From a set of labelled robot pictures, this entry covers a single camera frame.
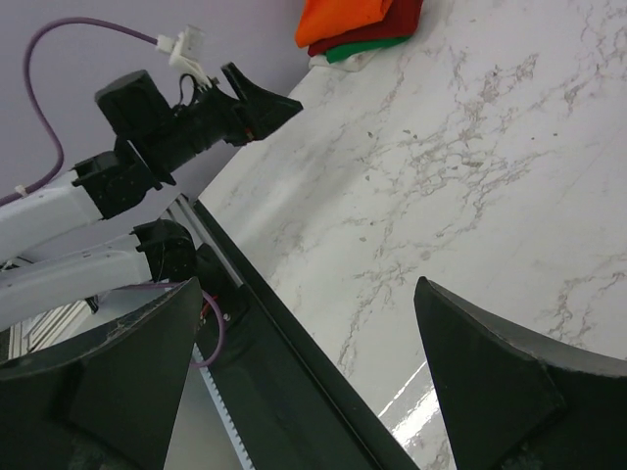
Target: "white marble surface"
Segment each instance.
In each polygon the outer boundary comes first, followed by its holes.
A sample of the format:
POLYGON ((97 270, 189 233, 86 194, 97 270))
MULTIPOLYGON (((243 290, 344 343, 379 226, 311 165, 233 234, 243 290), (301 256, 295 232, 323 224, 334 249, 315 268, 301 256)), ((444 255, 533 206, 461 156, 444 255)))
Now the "white marble surface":
POLYGON ((627 4, 426 0, 201 196, 420 468, 455 468, 412 306, 426 275, 627 355, 627 4))

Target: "purple cable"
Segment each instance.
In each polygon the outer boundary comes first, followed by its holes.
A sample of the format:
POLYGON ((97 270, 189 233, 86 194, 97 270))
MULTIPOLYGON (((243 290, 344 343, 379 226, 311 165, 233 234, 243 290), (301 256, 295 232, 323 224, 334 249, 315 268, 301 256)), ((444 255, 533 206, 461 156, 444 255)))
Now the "purple cable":
MULTIPOLYGON (((134 286, 126 286, 126 287, 122 287, 122 289, 124 290, 133 290, 133 289, 167 289, 170 287, 176 287, 178 286, 178 283, 175 282, 171 282, 171 283, 163 283, 163 284, 137 284, 134 286)), ((217 302, 212 298, 212 296, 210 296, 209 294, 207 294, 205 291, 203 291, 203 298, 209 303, 209 305, 211 306, 212 310, 214 311, 214 313, 216 314, 216 320, 217 320, 217 345, 216 348, 214 349, 214 352, 212 353, 212 355, 210 355, 207 359, 203 360, 202 362, 192 362, 191 365, 193 365, 194 367, 197 368, 202 368, 202 367, 209 367, 210 365, 212 365, 217 357, 219 356, 220 352, 222 351, 222 348, 224 347, 224 339, 226 336, 226 325, 224 324, 224 316, 222 315, 221 310, 219 309, 219 306, 217 305, 217 302)))
MULTIPOLYGON (((28 45, 26 46, 26 51, 24 52, 24 60, 22 62, 22 74, 24 76, 24 85, 26 87, 26 94, 28 95, 28 101, 30 101, 32 107, 35 110, 35 113, 37 114, 37 117, 39 118, 44 129, 46 129, 46 132, 52 139, 52 143, 54 144, 55 149, 57 150, 57 161, 55 162, 54 166, 50 169, 50 171, 48 171, 41 179, 35 181, 29 186, 26 186, 26 192, 28 194, 37 191, 38 189, 42 188, 43 186, 48 184, 50 181, 52 181, 52 179, 61 170, 63 163, 65 161, 65 155, 63 151, 63 146, 61 145, 61 141, 59 140, 59 137, 55 133, 52 126, 50 125, 50 122, 48 122, 48 119, 46 119, 46 116, 41 111, 41 108, 39 107, 39 103, 37 102, 37 98, 35 98, 34 91, 32 90, 32 81, 30 79, 30 63, 32 62, 32 52, 34 51, 35 46, 39 42, 39 39, 41 39, 46 33, 52 31, 53 29, 56 29, 57 27, 60 27, 60 26, 65 26, 66 24, 91 24, 94 26, 105 27, 107 29, 112 29, 113 31, 122 32, 124 34, 128 34, 129 36, 136 37, 137 39, 141 39, 143 41, 157 45, 157 39, 155 39, 154 37, 150 37, 139 31, 135 31, 134 29, 130 29, 128 27, 121 26, 119 24, 109 23, 103 20, 96 20, 94 18, 87 18, 87 17, 61 18, 60 20, 55 20, 53 22, 48 23, 47 25, 43 26, 37 32, 34 33, 34 35, 30 38, 28 45)), ((22 197, 21 194, 13 193, 8 196, 5 196, 4 198, 0 198, 0 208, 3 206, 6 206, 9 203, 13 203, 17 199, 20 199, 21 197, 22 197)))

